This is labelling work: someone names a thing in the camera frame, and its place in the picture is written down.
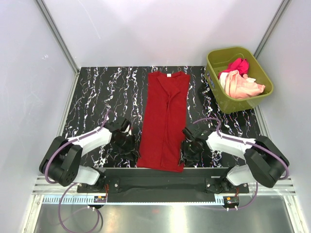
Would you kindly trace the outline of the red t-shirt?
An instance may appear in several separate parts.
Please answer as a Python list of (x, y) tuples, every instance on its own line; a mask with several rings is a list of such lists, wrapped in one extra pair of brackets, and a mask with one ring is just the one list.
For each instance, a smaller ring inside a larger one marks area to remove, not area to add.
[(190, 76), (184, 72), (148, 74), (148, 96), (144, 112), (140, 158), (137, 167), (182, 172), (180, 147), (187, 119)]

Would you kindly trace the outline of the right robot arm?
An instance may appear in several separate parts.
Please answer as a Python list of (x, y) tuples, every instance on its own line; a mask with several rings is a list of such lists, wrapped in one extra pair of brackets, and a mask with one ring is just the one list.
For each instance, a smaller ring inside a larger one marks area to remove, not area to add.
[(257, 182), (272, 188), (289, 175), (289, 161), (266, 136), (257, 139), (229, 136), (219, 130), (202, 131), (185, 127), (181, 143), (180, 163), (189, 166), (199, 162), (207, 150), (224, 152), (245, 161), (242, 166), (228, 168), (219, 178), (206, 184), (215, 194), (235, 192), (240, 185)]

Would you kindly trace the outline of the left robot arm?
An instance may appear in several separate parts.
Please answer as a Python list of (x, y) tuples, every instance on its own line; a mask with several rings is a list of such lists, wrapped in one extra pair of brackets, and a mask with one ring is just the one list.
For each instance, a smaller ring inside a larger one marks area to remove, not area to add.
[(80, 164), (84, 155), (106, 145), (111, 145), (126, 160), (136, 161), (140, 157), (136, 136), (132, 134), (132, 123), (126, 118), (118, 118), (113, 122), (103, 122), (80, 136), (56, 137), (46, 152), (39, 171), (50, 184), (57, 183), (63, 187), (80, 184), (78, 192), (116, 192), (118, 183), (107, 178), (105, 171)]

